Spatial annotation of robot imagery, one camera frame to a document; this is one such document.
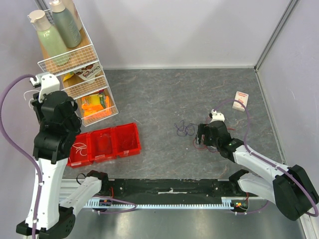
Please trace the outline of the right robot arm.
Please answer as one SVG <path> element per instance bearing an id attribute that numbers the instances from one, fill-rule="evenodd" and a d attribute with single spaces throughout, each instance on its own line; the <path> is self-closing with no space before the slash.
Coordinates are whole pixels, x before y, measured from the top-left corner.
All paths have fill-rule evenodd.
<path id="1" fill-rule="evenodd" d="M 304 214 L 319 215 L 319 195 L 301 166 L 289 167 L 254 152 L 245 141 L 233 138 L 220 120 L 199 124 L 196 137 L 198 144 L 213 146 L 222 157 L 245 167 L 230 178 L 232 195 L 247 192 L 260 196 L 292 221 Z"/>

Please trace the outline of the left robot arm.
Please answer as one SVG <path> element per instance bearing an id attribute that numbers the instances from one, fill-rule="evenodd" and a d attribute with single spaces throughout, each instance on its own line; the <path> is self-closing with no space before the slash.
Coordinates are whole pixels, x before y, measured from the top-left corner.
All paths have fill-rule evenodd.
<path id="1" fill-rule="evenodd" d="M 71 147 L 80 134 L 81 120 L 77 103 L 64 91 L 55 91 L 31 102 L 40 124 L 34 139 L 33 162 L 35 184 L 27 218 L 16 226 L 16 232 L 41 239 L 64 239 L 71 233 L 76 216 L 96 194 L 109 192 L 108 175 L 90 171 L 84 182 L 65 200 L 59 200 L 63 172 Z"/>

